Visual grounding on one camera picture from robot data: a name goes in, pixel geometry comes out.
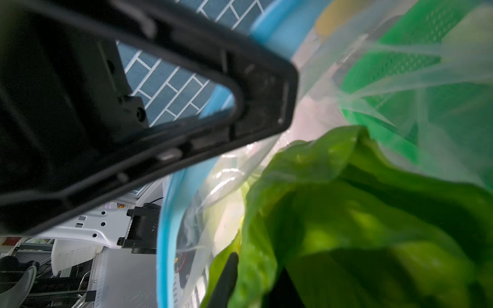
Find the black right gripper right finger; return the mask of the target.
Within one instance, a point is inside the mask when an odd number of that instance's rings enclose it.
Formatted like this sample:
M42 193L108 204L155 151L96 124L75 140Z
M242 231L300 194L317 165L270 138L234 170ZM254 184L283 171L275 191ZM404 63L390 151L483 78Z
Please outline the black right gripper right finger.
M238 279L238 263L239 257L236 252L232 252L227 259L224 269L219 276L218 282L213 289L207 308L226 308L228 301L235 289Z

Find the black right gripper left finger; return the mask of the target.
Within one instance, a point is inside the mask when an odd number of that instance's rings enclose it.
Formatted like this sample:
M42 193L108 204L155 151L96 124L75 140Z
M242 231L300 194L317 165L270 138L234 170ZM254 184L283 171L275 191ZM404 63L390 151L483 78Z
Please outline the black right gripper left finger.
M151 124L119 43L209 79L232 106ZM1 235L285 131L298 84L289 60L171 1L2 1Z

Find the chinese cabbage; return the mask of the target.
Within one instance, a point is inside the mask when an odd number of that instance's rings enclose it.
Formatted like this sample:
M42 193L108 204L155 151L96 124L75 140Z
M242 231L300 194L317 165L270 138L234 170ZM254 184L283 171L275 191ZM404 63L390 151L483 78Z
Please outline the chinese cabbage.
M393 165L366 128L278 151L210 267L227 307L491 307L492 194Z

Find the clear zipper bag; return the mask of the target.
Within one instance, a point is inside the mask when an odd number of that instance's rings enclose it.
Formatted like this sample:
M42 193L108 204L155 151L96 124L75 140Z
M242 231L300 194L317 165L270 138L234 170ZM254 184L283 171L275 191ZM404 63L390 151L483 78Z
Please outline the clear zipper bag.
M296 141L315 141L340 127L367 129L385 157L411 173L434 177L386 149L370 130L343 114L341 84L365 44L377 41L418 1L374 1L331 36L319 37L315 23L332 1L275 1L250 34L292 60L300 73L297 105L286 132L178 171L163 183L157 249L159 307L203 307L214 258L241 229L245 195L274 155ZM468 183L468 181L446 180Z

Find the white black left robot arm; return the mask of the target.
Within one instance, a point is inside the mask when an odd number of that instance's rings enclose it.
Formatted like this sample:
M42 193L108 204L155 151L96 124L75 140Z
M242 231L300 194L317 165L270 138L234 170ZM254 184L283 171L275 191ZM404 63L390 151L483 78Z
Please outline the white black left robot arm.
M129 248L133 254L155 254L160 209L160 205L153 203L133 209L96 208L36 236L83 241L111 249Z

